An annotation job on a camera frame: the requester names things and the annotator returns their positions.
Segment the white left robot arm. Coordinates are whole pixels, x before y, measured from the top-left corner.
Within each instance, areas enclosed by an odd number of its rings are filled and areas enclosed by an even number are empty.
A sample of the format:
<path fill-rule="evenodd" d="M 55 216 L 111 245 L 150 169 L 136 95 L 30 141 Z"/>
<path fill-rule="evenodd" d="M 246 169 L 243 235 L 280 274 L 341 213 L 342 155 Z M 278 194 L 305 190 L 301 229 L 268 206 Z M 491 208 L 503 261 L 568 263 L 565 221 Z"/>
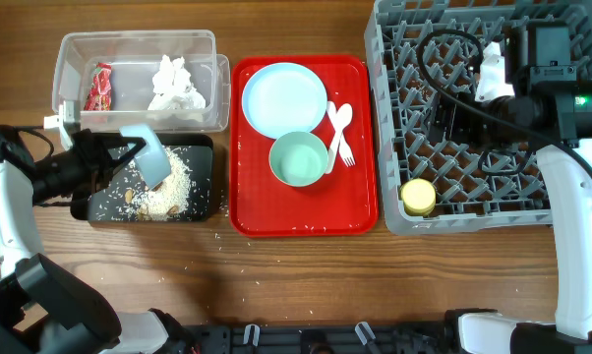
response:
<path fill-rule="evenodd" d="M 82 130 L 64 152 L 33 160 L 21 128 L 0 125 L 0 353 L 163 353 L 170 334 L 159 310 L 118 314 L 105 298 L 43 254 L 36 206 L 105 189 L 129 162 L 154 186 L 166 155 L 147 125 Z"/>

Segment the light blue plate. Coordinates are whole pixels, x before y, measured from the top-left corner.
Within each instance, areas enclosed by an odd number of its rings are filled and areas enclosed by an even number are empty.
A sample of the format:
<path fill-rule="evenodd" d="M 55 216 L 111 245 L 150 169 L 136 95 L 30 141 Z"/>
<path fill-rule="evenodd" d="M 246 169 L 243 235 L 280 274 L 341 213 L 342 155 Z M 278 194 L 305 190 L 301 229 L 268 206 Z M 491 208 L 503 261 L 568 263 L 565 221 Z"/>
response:
<path fill-rule="evenodd" d="M 289 62 L 262 67 L 241 94 L 249 125 L 274 140 L 292 132 L 312 132 L 326 115 L 326 103 L 322 79 L 311 69 Z"/>

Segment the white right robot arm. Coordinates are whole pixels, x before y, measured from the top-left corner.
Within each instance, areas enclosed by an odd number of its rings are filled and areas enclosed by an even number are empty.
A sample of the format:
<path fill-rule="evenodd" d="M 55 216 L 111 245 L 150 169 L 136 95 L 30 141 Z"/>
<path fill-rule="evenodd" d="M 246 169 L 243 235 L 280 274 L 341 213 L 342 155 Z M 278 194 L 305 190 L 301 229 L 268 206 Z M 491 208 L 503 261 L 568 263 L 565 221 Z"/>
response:
<path fill-rule="evenodd" d="M 579 82 L 565 23 L 531 23 L 504 38 L 511 95 L 479 102 L 446 90 L 429 116 L 429 139 L 502 152 L 526 143 L 550 197 L 559 270 L 552 324 L 492 310 L 452 310 L 441 333 L 415 338 L 442 352 L 592 353 L 592 81 Z"/>

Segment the yellow plastic cup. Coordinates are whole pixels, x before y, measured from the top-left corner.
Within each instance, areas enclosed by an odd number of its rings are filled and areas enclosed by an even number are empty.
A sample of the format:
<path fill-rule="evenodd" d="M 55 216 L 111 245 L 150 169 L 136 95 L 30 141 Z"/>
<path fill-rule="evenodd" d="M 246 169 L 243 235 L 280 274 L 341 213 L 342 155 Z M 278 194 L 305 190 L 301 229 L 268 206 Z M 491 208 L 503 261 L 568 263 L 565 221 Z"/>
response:
<path fill-rule="evenodd" d="M 413 179 L 403 184 L 399 191 L 405 211 L 412 216 L 427 216 L 435 208 L 436 189 L 425 179 Z"/>

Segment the white tissue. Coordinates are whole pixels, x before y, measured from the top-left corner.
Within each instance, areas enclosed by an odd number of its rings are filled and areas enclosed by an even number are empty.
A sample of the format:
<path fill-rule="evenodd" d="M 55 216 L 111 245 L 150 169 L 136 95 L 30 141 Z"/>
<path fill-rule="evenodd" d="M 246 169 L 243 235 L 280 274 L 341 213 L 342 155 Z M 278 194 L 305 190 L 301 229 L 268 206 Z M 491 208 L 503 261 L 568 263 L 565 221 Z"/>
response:
<path fill-rule="evenodd" d="M 152 77 L 154 97 L 148 110 L 205 109 L 207 101 L 191 81 L 191 73 L 179 57 L 171 60 L 163 55 L 158 71 Z"/>

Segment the light blue bowl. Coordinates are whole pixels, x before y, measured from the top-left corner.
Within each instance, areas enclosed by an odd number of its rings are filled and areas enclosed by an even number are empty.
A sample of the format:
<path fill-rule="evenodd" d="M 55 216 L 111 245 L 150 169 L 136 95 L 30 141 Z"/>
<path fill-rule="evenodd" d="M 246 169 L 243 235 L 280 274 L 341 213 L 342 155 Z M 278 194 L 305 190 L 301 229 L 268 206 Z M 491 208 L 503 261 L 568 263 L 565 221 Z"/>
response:
<path fill-rule="evenodd" d="M 146 145 L 133 157 L 147 187 L 153 190 L 171 173 L 171 165 L 158 136 L 148 124 L 137 124 L 120 128 L 125 138 L 142 138 Z"/>

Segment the red snack wrapper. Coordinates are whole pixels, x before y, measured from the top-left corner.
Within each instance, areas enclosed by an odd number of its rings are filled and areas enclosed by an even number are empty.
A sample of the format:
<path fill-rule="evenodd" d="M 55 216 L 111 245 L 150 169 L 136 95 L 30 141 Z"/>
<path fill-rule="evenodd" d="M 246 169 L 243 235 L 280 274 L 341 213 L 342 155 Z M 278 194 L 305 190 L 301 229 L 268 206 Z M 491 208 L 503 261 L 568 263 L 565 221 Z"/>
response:
<path fill-rule="evenodd" d="M 92 75 L 89 94 L 84 106 L 85 111 L 109 111 L 112 105 L 112 85 L 110 76 L 112 66 L 98 63 Z"/>

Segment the rice and food scraps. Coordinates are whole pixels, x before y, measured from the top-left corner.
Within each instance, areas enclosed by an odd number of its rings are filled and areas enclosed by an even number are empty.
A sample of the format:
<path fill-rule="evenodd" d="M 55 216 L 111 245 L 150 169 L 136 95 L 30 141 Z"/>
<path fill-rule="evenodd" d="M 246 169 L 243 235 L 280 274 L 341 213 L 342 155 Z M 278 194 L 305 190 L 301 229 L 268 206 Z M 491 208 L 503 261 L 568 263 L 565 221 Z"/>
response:
<path fill-rule="evenodd" d="M 180 219 L 189 207 L 188 197 L 196 182 L 189 166 L 191 146 L 165 148 L 171 172 L 150 188 L 138 165 L 131 161 L 110 185 L 89 199 L 89 221 L 168 221 Z"/>

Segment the mint green bowl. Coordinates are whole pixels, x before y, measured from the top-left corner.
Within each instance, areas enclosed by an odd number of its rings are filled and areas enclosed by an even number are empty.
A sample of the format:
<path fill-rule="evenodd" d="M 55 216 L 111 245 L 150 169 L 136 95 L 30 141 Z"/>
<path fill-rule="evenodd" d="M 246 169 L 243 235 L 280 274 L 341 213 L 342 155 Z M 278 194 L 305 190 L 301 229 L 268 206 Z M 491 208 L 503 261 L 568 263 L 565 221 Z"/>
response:
<path fill-rule="evenodd" d="M 272 144 L 268 163 L 272 174 L 281 183 L 295 188 L 307 187 L 325 174 L 327 148 L 312 133 L 288 133 Z"/>

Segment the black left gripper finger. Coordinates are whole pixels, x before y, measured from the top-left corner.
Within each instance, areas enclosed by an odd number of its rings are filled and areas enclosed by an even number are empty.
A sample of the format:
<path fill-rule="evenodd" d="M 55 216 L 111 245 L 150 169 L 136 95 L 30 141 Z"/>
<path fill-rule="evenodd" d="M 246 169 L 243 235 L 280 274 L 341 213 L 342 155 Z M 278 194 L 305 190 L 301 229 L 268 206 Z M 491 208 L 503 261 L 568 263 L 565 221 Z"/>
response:
<path fill-rule="evenodd" d="M 95 147 L 92 150 L 94 169 L 91 174 L 93 185 L 108 185 L 115 174 L 122 170 L 139 152 L 139 147 L 133 147 L 113 158 L 107 148 Z"/>
<path fill-rule="evenodd" d="M 102 150 L 110 148 L 126 147 L 129 149 L 141 149 L 147 145 L 143 138 L 124 136 L 91 136 L 87 143 L 90 150 Z"/>

